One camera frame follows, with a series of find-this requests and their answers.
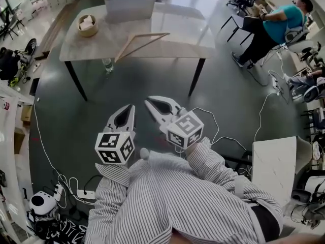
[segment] person in teal shirt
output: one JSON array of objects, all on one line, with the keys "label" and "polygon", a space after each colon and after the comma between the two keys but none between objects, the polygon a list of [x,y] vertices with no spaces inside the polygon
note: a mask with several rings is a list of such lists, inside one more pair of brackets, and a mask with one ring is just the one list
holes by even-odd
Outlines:
[{"label": "person in teal shirt", "polygon": [[287,26],[294,28],[306,23],[306,14],[313,10],[310,0],[297,0],[295,5],[282,6],[271,14],[262,16],[262,21],[255,21],[251,27],[254,38],[242,55],[231,52],[239,67],[251,60],[256,63],[273,47],[284,44]]}]

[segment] sneaker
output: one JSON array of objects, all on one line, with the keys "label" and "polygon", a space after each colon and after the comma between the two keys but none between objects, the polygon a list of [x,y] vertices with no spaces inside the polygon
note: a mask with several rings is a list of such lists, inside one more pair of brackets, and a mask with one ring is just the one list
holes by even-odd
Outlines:
[{"label": "sneaker", "polygon": [[283,78],[284,78],[286,84],[291,85],[291,82],[290,82],[291,78],[288,75],[284,74]]},{"label": "sneaker", "polygon": [[244,64],[241,63],[240,60],[239,60],[239,58],[240,58],[239,55],[235,54],[234,52],[231,52],[231,55],[232,55],[233,60],[237,63],[237,65],[238,65],[240,68],[244,67]]}]

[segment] shirt cuff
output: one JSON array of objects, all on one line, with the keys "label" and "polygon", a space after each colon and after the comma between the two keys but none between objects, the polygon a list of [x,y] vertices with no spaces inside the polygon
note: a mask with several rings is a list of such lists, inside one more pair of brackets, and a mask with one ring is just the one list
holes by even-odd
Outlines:
[{"label": "shirt cuff", "polygon": [[95,164],[97,171],[105,178],[125,187],[129,186],[130,173],[124,165]]},{"label": "shirt cuff", "polygon": [[205,137],[196,146],[193,152],[187,157],[187,161],[194,171],[197,171],[204,164],[206,156],[209,154],[210,149],[210,140],[209,138]]}]

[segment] plastic storage bin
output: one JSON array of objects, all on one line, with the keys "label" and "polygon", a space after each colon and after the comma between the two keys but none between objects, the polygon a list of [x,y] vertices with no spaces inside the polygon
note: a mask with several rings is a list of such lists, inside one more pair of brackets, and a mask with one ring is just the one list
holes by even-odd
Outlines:
[{"label": "plastic storage bin", "polygon": [[119,23],[148,19],[156,0],[105,0],[107,21]]}]

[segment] wooden stick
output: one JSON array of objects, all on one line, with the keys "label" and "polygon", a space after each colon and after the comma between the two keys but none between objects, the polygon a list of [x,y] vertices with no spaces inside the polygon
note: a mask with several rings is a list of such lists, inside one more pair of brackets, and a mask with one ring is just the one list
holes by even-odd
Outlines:
[{"label": "wooden stick", "polygon": [[[115,57],[114,61],[117,62],[119,59],[124,58],[124,57],[130,55],[131,53],[133,53],[133,52],[135,52],[135,51],[137,51],[137,50],[139,50],[139,49],[147,46],[148,44],[153,43],[153,42],[155,42],[155,41],[157,41],[157,40],[161,39],[162,37],[164,37],[166,35],[169,35],[169,34],[170,33],[148,33],[148,34],[130,35],[129,38],[128,38],[128,40],[127,40],[127,42],[126,42],[126,44],[124,44],[124,46],[122,47],[122,49],[119,51],[119,53]],[[126,55],[121,56],[124,53],[124,51],[128,48],[128,46],[130,45],[130,43],[135,38],[138,38],[138,37],[148,37],[148,36],[159,36],[159,37],[156,38],[156,39],[151,40],[150,42],[148,42],[148,43],[146,43],[144,45],[141,45],[140,47],[132,50],[131,52],[128,52]]]}]

